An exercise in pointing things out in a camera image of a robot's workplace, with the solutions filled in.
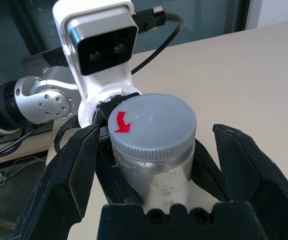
white table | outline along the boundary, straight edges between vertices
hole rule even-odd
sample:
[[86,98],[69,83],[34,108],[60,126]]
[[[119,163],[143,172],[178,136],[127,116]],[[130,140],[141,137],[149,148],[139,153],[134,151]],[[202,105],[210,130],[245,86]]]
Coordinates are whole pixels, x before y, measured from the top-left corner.
[[[134,55],[131,66],[149,54]],[[196,138],[217,163],[212,126],[225,124],[252,136],[288,179],[288,23],[169,47],[133,80],[144,94],[170,94],[189,104],[197,116]],[[189,199],[188,208],[208,211],[216,202],[193,183]],[[104,204],[95,177],[86,216],[68,239],[96,239]]]

glass window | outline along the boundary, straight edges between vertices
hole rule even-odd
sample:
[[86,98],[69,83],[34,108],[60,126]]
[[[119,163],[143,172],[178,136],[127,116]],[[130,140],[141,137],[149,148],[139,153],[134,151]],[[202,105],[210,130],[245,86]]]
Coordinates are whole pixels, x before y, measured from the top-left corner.
[[[56,0],[25,0],[48,49],[60,46],[51,12],[55,2]],[[236,22],[238,16],[242,14],[242,7],[247,11],[249,8],[249,3],[245,5],[249,2],[247,0],[132,0],[132,2],[137,12],[163,6],[166,12],[178,14],[184,19],[184,29],[170,46],[244,30],[245,26],[237,29]],[[171,22],[158,30],[139,35],[134,53],[156,49],[175,27],[176,24]]]
[[[0,83],[26,75],[21,60],[60,47],[52,7],[56,0],[0,0]],[[220,36],[245,29],[250,0],[133,0],[135,10],[163,6],[185,21],[170,43]],[[173,22],[138,36],[134,53],[156,49],[175,29]]]
[[7,4],[0,0],[0,84],[25,76],[21,59],[29,55]]

gray lid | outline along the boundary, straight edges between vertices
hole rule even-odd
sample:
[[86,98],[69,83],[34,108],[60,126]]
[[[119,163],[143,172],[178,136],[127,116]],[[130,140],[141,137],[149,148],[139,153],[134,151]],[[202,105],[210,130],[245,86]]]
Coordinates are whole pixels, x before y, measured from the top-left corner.
[[108,119],[112,145],[140,161],[160,161],[183,153],[194,142],[197,120],[182,100],[144,94],[118,105]]

gray plastic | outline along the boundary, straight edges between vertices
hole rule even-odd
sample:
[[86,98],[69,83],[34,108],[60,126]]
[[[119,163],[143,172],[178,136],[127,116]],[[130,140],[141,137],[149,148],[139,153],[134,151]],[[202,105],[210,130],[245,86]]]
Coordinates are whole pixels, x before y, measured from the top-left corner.
[[[117,115],[125,112],[128,133],[116,132]],[[182,100],[165,94],[144,94],[123,102],[108,120],[113,145],[137,160],[161,161],[185,151],[194,141],[194,111]]]
[[185,205],[195,150],[196,117],[164,94],[132,97],[108,120],[116,162],[143,200],[144,212]]

red arrow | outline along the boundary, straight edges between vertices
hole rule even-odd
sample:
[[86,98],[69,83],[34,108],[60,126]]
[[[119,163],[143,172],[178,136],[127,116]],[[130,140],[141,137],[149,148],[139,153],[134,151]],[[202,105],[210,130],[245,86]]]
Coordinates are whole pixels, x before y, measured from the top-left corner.
[[129,133],[129,129],[130,129],[130,123],[129,124],[125,124],[124,122],[124,116],[125,116],[126,112],[124,111],[119,111],[117,114],[117,125],[119,127],[119,129],[117,129],[115,132],[116,133]]

